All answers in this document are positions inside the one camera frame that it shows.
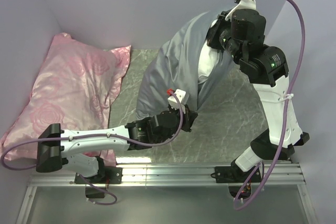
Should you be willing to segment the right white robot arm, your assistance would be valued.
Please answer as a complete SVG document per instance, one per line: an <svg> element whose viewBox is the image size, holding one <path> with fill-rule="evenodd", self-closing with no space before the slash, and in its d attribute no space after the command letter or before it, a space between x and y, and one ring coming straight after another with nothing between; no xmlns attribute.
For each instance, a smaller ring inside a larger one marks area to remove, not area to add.
<svg viewBox="0 0 336 224"><path fill-rule="evenodd" d="M270 161L280 148L279 160L287 160L295 146L309 140L300 128L289 94L289 68L284 52L264 43L266 19L256 10L223 11L208 30L207 44L225 51L257 91L268 129L252 140L228 171L231 181L243 182L261 161Z"/></svg>

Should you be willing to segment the white pillow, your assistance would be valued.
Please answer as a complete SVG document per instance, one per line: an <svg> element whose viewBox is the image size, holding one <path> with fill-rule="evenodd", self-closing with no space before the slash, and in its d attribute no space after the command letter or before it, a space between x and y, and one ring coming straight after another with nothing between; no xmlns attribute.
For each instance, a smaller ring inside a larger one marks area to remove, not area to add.
<svg viewBox="0 0 336 224"><path fill-rule="evenodd" d="M198 61L198 84L206 82L211 76L213 70L218 65L221 51L213 49L204 42Z"/></svg>

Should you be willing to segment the grey pillowcase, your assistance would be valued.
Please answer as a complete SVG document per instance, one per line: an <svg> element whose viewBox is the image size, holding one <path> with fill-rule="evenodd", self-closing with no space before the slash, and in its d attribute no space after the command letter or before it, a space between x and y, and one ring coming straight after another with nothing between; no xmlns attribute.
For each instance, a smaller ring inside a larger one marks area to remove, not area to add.
<svg viewBox="0 0 336 224"><path fill-rule="evenodd" d="M207 32L217 20L219 11L202 13L188 21L163 44L147 67L136 102L136 118L143 119L167 108L167 90L181 89L189 93L188 107L198 111L217 84L234 66L232 57L221 51L218 65L209 79L198 84L198 61Z"/></svg>

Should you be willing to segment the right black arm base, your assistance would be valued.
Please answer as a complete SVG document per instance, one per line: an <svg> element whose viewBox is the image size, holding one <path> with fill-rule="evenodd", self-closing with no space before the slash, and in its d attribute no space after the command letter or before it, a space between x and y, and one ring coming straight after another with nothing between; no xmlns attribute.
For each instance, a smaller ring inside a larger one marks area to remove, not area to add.
<svg viewBox="0 0 336 224"><path fill-rule="evenodd" d="M234 166L216 166L214 172L211 174L211 178L215 179L217 184L242 184L252 171L252 168L247 172L242 172ZM237 193L240 193L240 199L245 200L252 194L251 183L259 183L261 180L262 176L258 168L242 190L240 190L240 186L229 186L229 193L233 198L235 198Z"/></svg>

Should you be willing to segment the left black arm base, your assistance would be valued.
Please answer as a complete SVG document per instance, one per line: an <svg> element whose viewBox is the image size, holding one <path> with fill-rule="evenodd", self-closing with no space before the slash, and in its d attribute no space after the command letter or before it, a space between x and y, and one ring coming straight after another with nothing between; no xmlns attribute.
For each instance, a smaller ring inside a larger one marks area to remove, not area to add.
<svg viewBox="0 0 336 224"><path fill-rule="evenodd" d="M88 199L104 199L107 194L106 191L110 185L121 184L122 171L123 168L106 167L103 173L90 178L82 178L79 174L76 174L74 183L76 185L88 185L88 187L85 188L85 196ZM98 190L90 186L90 184L87 184L86 181L95 186L98 184L101 184L102 186L100 186Z"/></svg>

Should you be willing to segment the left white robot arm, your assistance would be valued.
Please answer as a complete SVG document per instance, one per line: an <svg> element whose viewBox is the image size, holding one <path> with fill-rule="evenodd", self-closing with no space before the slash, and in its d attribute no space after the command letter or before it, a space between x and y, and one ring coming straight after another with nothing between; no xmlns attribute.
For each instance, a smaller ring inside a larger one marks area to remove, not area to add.
<svg viewBox="0 0 336 224"><path fill-rule="evenodd" d="M180 131L190 132L197 112L169 107L158 115L105 130L63 130L59 123L49 125L39 136L36 171L51 173L72 170L93 183L105 179L101 151L125 152L162 146Z"/></svg>

